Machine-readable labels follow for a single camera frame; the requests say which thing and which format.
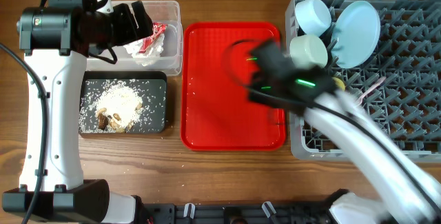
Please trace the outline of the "red snack wrapper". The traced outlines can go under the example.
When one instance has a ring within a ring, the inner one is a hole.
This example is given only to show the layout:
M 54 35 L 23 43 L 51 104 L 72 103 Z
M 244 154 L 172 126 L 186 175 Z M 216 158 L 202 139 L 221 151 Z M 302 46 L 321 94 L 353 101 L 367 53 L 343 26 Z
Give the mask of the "red snack wrapper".
M 147 49 L 153 44 L 153 42 L 155 42 L 155 40 L 158 39 L 158 37 L 163 34 L 165 32 L 165 30 L 167 29 L 167 24 L 164 23 L 158 23 L 158 22 L 154 22 L 153 23 L 153 34 L 149 37 L 146 37 L 143 39 L 143 44 L 139 50 L 139 53 L 146 53 Z

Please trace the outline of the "white napkin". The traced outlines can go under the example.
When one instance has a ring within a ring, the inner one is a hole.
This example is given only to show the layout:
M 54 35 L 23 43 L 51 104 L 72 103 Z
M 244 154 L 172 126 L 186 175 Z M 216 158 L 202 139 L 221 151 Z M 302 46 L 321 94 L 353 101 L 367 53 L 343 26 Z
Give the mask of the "white napkin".
M 123 47 L 136 64 L 146 67 L 153 65 L 155 60 L 161 56 L 161 53 L 164 51 L 164 38 L 165 35 L 160 34 L 155 39 L 148 37 Z

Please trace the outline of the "mint green bowl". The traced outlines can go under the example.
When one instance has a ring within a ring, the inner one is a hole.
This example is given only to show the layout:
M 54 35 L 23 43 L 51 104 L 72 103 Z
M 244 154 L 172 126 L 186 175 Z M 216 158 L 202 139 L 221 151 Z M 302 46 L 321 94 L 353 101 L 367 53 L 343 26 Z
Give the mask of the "mint green bowl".
M 289 55 L 294 65 L 300 69 L 310 69 L 316 65 L 324 68 L 328 63 L 327 49 L 314 34 L 294 37 L 289 44 Z

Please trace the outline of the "yellow plastic cup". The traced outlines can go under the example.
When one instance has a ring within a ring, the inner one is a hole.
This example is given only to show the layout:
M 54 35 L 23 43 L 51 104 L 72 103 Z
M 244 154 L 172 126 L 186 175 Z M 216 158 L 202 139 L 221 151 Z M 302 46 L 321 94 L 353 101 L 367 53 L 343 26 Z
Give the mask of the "yellow plastic cup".
M 341 89 L 342 91 L 346 90 L 346 85 L 342 79 L 338 77 L 333 77 L 333 80 L 339 89 Z

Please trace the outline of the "blue bowl with rice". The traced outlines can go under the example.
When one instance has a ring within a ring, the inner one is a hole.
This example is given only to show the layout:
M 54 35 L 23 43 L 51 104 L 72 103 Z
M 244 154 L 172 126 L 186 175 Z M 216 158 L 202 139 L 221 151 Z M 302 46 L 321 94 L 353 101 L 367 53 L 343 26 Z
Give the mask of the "blue bowl with rice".
M 321 0 L 304 0 L 295 7 L 296 20 L 305 34 L 321 36 L 331 25 L 331 14 Z

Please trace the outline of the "white plastic fork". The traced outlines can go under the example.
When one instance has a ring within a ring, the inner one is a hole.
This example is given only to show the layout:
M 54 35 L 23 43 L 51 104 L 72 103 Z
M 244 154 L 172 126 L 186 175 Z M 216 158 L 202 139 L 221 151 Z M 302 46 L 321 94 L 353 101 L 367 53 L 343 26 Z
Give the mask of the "white plastic fork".
M 374 84 L 372 84 L 366 91 L 364 91 L 357 99 L 356 105 L 361 105 L 363 102 L 363 99 L 367 97 L 368 94 L 373 92 L 375 89 L 380 87 L 384 81 L 386 80 L 386 77 L 380 77 Z

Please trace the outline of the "light blue plate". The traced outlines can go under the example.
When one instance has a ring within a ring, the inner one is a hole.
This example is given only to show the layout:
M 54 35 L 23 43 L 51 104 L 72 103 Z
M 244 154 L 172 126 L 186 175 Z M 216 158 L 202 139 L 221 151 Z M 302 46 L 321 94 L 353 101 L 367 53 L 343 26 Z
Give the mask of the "light blue plate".
M 380 37 L 380 17 L 367 1 L 355 1 L 340 14 L 332 32 L 336 41 L 331 54 L 340 68 L 354 68 L 364 63 L 377 46 Z

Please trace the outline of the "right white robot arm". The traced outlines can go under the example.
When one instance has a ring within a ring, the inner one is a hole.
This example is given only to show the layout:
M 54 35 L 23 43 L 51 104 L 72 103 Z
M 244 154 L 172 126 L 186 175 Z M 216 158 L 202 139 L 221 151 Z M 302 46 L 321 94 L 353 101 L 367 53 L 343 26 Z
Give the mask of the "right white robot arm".
M 301 116 L 333 141 L 373 185 L 379 201 L 345 192 L 331 203 L 337 223 L 439 223 L 440 183 L 408 159 L 320 66 L 299 68 L 269 39 L 249 52 L 258 70 L 250 100 Z

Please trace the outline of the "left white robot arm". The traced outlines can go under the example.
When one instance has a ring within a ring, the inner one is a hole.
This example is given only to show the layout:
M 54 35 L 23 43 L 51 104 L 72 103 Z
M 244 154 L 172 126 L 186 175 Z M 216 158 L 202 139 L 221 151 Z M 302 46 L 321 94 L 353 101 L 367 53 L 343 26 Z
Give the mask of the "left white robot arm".
M 28 74 L 28 137 L 19 186 L 3 193 L 3 210 L 24 223 L 152 223 L 139 196 L 84 179 L 79 156 L 87 60 L 152 35 L 143 3 L 41 0 L 23 10 L 17 31 L 23 56 L 16 61 Z

